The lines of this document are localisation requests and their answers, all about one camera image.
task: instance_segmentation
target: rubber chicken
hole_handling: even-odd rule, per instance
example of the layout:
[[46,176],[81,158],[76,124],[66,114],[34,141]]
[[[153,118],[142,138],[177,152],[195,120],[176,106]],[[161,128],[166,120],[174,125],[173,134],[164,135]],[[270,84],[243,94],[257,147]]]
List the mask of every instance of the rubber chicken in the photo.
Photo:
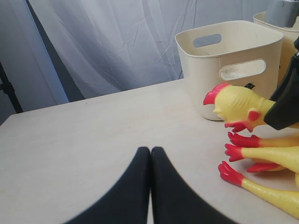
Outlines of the rubber chicken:
[[[253,159],[256,163],[248,169],[249,172],[287,168],[295,173],[295,182],[299,188],[299,133],[272,139],[256,135],[244,137],[236,133],[244,129],[252,132],[256,126],[266,125],[263,119],[274,101],[267,100],[248,88],[223,83],[210,91],[203,103],[215,104],[214,112],[224,120],[225,127],[234,128],[234,133],[228,133],[233,145],[225,145],[225,154],[230,156],[230,162]],[[299,191],[277,190],[257,184],[233,170],[225,161],[218,169],[223,180],[243,187],[299,219]]]

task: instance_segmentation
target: white table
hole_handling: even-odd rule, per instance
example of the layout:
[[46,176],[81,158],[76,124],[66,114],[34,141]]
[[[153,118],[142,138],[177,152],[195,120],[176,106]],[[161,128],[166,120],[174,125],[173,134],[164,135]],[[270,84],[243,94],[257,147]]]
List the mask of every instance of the white table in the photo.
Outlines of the white table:
[[[194,111],[183,80],[13,115],[0,126],[0,223],[69,220],[113,186],[140,146],[164,147],[187,183],[237,222],[298,223],[219,177],[218,164],[228,160],[227,132],[223,122]],[[267,126],[255,131],[263,137],[293,132]],[[231,165],[244,171],[246,163]],[[253,179],[296,189],[291,172],[263,177]]]

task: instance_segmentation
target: wrinkled fabric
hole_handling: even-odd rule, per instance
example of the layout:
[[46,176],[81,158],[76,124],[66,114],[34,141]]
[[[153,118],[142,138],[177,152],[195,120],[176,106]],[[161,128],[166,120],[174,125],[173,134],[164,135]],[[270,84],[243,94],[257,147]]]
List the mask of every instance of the wrinkled fabric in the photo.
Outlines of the wrinkled fabric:
[[85,98],[182,78],[177,33],[242,19],[241,1],[212,2],[30,0]]

